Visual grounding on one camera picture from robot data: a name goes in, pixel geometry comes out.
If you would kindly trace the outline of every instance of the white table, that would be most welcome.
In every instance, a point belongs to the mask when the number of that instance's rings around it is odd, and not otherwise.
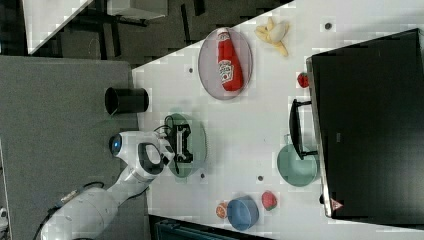
[[[269,16],[275,22],[288,20],[291,24],[285,39],[288,58],[253,32]],[[329,31],[324,29],[327,22],[333,24]],[[422,1],[289,3],[234,28],[248,39],[254,68],[249,88],[225,102],[209,96],[200,82],[197,60],[202,42],[133,70],[135,86],[147,89],[151,97],[148,111],[138,116],[141,130],[153,130],[163,124],[165,116],[179,110],[203,121],[209,142],[205,168],[186,183],[176,181],[166,169],[151,184],[149,214],[236,231],[228,219],[216,217],[215,208],[223,200],[249,194],[257,202],[260,218],[247,234],[285,240],[423,239],[420,231],[329,219],[318,202],[319,180],[304,188],[292,187],[276,168],[276,158],[285,145],[283,136],[289,133],[292,100],[309,97],[309,91],[296,83],[298,73],[306,71],[307,57],[416,27],[424,27]],[[311,109],[301,109],[306,145],[316,149]],[[257,180],[258,175],[264,176],[263,182]],[[271,212],[260,203],[265,190],[273,191],[279,201]]]
[[[93,0],[22,0],[28,54],[33,54]]]

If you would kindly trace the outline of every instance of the black mug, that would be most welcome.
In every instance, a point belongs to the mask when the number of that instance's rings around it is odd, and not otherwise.
[[[110,115],[145,112],[149,107],[149,94],[144,88],[108,88],[105,94],[105,106]]]

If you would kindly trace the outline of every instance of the green bowl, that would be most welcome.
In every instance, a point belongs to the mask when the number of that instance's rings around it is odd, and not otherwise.
[[[301,160],[292,144],[281,149],[277,158],[277,167],[283,179],[295,187],[304,187],[310,184],[318,173],[315,156],[305,156]]]

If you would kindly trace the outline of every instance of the pink plate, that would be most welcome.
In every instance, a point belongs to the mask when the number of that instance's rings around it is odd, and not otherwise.
[[[241,69],[243,72],[243,87],[234,92],[229,92],[222,86],[218,72],[218,41],[217,30],[211,32],[203,42],[199,54],[199,75],[200,81],[206,91],[214,98],[219,100],[229,100],[237,97],[249,84],[252,75],[252,52],[249,44],[242,34],[228,28],[231,41],[236,49]]]

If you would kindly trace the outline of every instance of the ketchup bottle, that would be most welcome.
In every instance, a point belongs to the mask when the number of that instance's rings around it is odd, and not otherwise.
[[[227,91],[237,91],[243,87],[243,73],[226,28],[218,29],[218,41],[218,66],[222,86]]]

